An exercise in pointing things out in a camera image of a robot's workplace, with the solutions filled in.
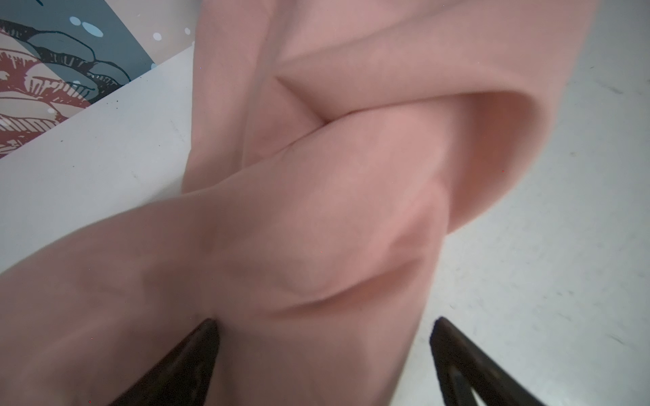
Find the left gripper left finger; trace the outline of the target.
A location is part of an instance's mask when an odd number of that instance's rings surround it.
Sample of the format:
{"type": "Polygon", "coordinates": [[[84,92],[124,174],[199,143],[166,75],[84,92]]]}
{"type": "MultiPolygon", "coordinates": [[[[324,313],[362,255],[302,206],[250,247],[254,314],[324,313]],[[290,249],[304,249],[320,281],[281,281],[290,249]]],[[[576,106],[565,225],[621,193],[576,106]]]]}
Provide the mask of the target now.
{"type": "Polygon", "coordinates": [[[206,319],[110,406],[203,406],[219,345],[218,323],[206,319]]]}

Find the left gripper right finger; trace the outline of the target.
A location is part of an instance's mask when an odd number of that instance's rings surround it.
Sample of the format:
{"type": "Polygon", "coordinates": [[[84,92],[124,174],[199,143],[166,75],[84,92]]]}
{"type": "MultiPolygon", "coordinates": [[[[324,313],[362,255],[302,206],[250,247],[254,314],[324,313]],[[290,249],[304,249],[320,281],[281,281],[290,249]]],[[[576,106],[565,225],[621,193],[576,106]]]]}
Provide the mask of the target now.
{"type": "Polygon", "coordinates": [[[446,406],[544,406],[447,318],[435,321],[429,345],[446,406]]]}

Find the pink shorts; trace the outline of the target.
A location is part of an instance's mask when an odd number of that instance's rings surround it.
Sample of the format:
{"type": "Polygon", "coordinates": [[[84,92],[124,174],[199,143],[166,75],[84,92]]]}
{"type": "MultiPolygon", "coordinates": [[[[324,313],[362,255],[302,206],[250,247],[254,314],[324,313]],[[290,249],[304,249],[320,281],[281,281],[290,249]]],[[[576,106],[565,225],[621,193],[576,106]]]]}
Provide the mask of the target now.
{"type": "Polygon", "coordinates": [[[386,405],[443,239],[548,137],[594,1],[206,1],[182,193],[1,277],[1,402],[107,405],[206,319],[209,405],[386,405]]]}

